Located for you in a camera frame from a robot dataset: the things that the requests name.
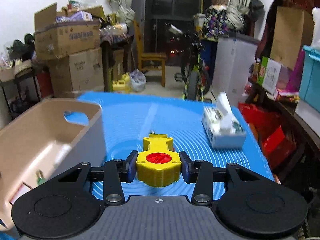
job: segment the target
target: bicycle wheel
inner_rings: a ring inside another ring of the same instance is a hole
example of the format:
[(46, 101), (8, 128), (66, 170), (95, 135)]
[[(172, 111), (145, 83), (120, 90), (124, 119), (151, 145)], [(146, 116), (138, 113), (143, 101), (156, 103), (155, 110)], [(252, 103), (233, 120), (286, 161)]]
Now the bicycle wheel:
[(196, 70), (193, 70), (188, 80), (186, 99), (196, 101), (198, 94), (199, 94), (199, 72)]
[(203, 94), (205, 95), (210, 90), (211, 81), (210, 81), (208, 71), (204, 68), (201, 70), (201, 81), (202, 81), (202, 87), (203, 87)]

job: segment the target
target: blue storage box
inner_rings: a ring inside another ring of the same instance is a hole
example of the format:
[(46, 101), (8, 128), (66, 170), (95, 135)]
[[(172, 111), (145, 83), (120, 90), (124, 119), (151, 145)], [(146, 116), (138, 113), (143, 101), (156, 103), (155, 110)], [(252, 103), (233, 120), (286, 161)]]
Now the blue storage box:
[(320, 112), (320, 51), (303, 46), (306, 52), (299, 96)]

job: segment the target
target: blue mat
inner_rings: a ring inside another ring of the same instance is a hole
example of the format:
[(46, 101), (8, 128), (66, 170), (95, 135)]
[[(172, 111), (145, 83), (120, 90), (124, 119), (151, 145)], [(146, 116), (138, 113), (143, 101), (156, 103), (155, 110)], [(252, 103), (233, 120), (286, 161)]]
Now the blue mat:
[[(192, 160), (202, 159), (217, 167), (234, 162), (273, 180), (267, 160), (235, 107), (232, 112), (247, 132), (242, 150), (212, 150), (201, 123), (204, 105), (201, 102), (183, 101), (155, 96), (124, 95), (117, 93), (88, 92), (78, 98), (98, 103), (103, 109), (103, 129), (106, 140), (106, 161), (126, 159), (132, 150), (142, 151), (142, 138), (150, 130), (173, 137), (176, 152), (185, 151)], [(85, 122), (81, 114), (67, 117), (73, 122)], [(129, 195), (171, 196), (187, 195), (191, 198), (194, 184), (186, 184), (182, 176), (178, 182), (163, 188), (153, 188), (135, 179), (122, 183), (125, 198)], [(214, 183), (213, 198), (224, 193), (223, 183)], [(103, 182), (93, 188), (93, 195), (102, 199)]]

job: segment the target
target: white refrigerator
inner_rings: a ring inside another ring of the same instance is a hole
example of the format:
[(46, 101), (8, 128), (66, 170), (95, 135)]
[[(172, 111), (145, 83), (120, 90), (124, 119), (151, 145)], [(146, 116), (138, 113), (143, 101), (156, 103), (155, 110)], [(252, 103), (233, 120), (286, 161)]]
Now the white refrigerator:
[(230, 105), (244, 102), (244, 87), (250, 75), (250, 66), (255, 62), (254, 55), (259, 41), (243, 34), (235, 37), (221, 37), (218, 41), (216, 63), (212, 80), (212, 93), (217, 98), (225, 91)]

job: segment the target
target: bicycle tire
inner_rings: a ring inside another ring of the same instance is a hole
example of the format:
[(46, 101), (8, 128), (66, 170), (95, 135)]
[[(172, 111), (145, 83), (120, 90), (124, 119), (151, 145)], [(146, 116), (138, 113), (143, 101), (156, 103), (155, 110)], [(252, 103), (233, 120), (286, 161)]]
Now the bicycle tire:
[(197, 92), (198, 92), (198, 81), (199, 75), (198, 71), (193, 70), (189, 76), (188, 88), (187, 88), (187, 100), (196, 101)]
[(202, 75), (204, 75), (204, 79), (206, 81), (205, 84), (202, 84), (204, 87), (203, 95), (205, 95), (210, 90), (210, 77), (209, 77), (209, 73), (207, 72), (206, 69), (202, 69), (201, 71), (202, 71)]

